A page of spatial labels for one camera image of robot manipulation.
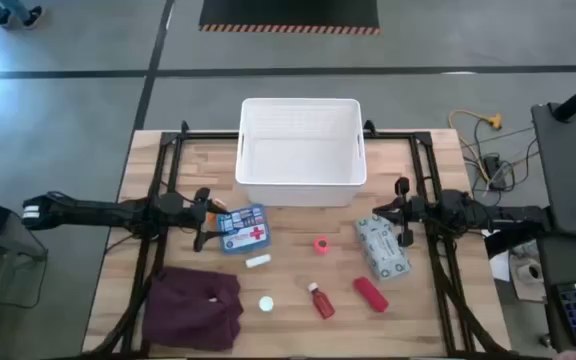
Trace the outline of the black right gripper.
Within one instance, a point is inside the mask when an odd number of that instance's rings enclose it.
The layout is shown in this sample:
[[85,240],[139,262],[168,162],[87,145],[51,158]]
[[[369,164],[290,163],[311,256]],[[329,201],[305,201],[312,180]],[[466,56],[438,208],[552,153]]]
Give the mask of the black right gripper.
[[398,236],[399,245],[408,247],[413,244],[413,231],[409,228],[410,222],[422,222],[427,218],[426,201],[423,197],[412,196],[408,198],[410,181],[401,177],[395,182],[397,198],[392,202],[377,206],[373,214],[391,223],[401,223],[402,232]]

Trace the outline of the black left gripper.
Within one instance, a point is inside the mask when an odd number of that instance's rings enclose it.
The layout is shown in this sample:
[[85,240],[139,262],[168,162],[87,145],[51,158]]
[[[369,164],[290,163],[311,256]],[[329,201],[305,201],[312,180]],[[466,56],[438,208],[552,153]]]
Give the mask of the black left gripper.
[[214,236],[211,232],[203,231],[206,217],[229,214],[227,209],[212,204],[209,195],[209,188],[200,188],[190,201],[189,207],[183,205],[184,197],[176,191],[167,192],[160,196],[162,223],[166,226],[194,230],[193,250],[195,252],[200,252],[207,240]]

